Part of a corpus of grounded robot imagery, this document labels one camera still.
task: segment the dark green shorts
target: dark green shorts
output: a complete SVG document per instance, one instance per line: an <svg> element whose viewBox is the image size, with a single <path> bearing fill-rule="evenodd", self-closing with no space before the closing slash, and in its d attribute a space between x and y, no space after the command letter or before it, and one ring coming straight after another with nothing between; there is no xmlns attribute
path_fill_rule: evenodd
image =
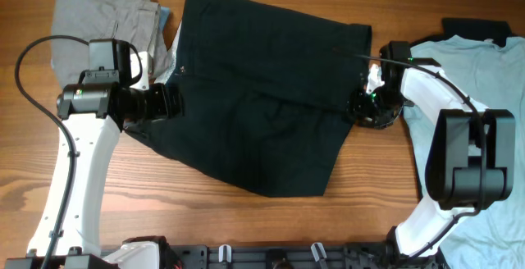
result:
<svg viewBox="0 0 525 269"><path fill-rule="evenodd" d="M353 121L372 29L246 0L186 0L176 69L183 117L129 132L157 153L271 197L323 195Z"/></svg>

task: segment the wood grain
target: wood grain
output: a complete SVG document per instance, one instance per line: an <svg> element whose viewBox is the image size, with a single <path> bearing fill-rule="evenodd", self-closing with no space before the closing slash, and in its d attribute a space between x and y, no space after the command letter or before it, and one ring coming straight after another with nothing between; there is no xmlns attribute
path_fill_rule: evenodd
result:
<svg viewBox="0 0 525 269"><path fill-rule="evenodd" d="M157 0L173 14L184 0ZM444 16L505 20L525 33L525 0L254 0L373 28L372 52L392 39L441 30ZM54 0L0 0L0 264L21 257L39 222L57 155L57 129L16 90L14 63L51 30ZM59 87L50 50L31 51L22 68L27 91L54 108ZM103 246L138 235L173 244L328 244L381 240L417 203L413 152L402 121L382 131L354 127L321 198L263 198L156 155L123 134L109 166Z"/></svg>

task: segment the table surface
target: table surface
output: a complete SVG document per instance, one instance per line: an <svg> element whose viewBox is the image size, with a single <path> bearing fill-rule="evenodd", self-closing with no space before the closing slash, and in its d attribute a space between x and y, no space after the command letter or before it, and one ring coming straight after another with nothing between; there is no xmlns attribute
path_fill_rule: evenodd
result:
<svg viewBox="0 0 525 269"><path fill-rule="evenodd" d="M171 43L184 0L156 0L172 11ZM508 21L525 33L525 0L254 0L344 23L372 26L372 54L390 40L441 32L441 18ZM22 49L49 35L54 0L0 0L0 266L23 257L47 198L57 155L56 126L18 93L13 68ZM26 57L22 83L55 111L59 86L50 47ZM325 196L264 198L158 156L126 134L113 154L103 198L103 247L140 235L171 244L342 244L377 241L417 204L413 150L402 120L386 130L354 127Z"/></svg>

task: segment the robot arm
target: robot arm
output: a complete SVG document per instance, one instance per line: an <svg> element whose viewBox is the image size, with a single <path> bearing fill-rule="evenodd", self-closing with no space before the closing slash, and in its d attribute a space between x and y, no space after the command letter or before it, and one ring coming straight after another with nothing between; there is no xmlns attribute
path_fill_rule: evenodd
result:
<svg viewBox="0 0 525 269"><path fill-rule="evenodd" d="M450 81L433 59L412 58L408 43L390 42L381 49L381 58L419 65ZM361 116L359 124L374 126L388 121L393 118L392 112L402 110L403 103L409 101L418 105L436 127L425 170L428 194L423 195L410 217L393 227L387 236L393 253L385 263L399 264L399 260L436 254L443 239L466 219L458 217L459 214L475 215L476 209L486 209L494 201L508 198L514 173L514 117L507 110L490 109L470 98L485 126L486 133L479 133L472 109L435 76L388 62L383 62L380 70L373 67L371 72L376 74L369 76L372 89L367 87L361 93L361 103L373 106L364 106L368 109L367 119ZM486 183L481 186L483 156L479 149L469 152L469 148L479 147L483 135ZM483 206L478 201L480 191L485 198ZM433 246L424 250L432 241Z"/></svg>
<svg viewBox="0 0 525 269"><path fill-rule="evenodd" d="M98 223L107 168L125 123L170 118L181 111L176 88L149 85L148 73L139 73L142 68L148 71L150 62L146 52L130 55L127 42L93 40L89 43L89 70L83 72L78 84L67 85L57 100L58 116L75 140L76 165L62 228L52 252L54 263L49 263L49 267L67 263L66 256L87 256L88 262L98 262L97 257L101 254ZM42 262L51 245L51 234L66 188L69 155L66 136L60 131L57 164L48 200L27 248L30 258L26 260L34 265ZM157 243L135 241L126 244L133 253L117 254L112 262L123 269L159 268L159 250L165 242L165 239L157 239Z"/></svg>

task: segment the folded gray clothing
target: folded gray clothing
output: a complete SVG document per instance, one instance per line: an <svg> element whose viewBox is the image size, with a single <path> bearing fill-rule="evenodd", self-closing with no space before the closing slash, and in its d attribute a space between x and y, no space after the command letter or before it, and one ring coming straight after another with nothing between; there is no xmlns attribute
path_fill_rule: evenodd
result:
<svg viewBox="0 0 525 269"><path fill-rule="evenodd" d="M170 64L158 28L160 6L148 0L56 0L52 34L91 39L120 39L134 44L153 58L155 77ZM86 47L76 42L52 42L52 65L61 87L75 83L89 66Z"/></svg>
<svg viewBox="0 0 525 269"><path fill-rule="evenodd" d="M468 218L441 244L452 268L525 268L525 39L491 42L454 36L412 48L413 57L432 57L470 97L494 109L508 109L516 121L514 187L510 196ZM418 107L404 109L422 191L435 126Z"/></svg>

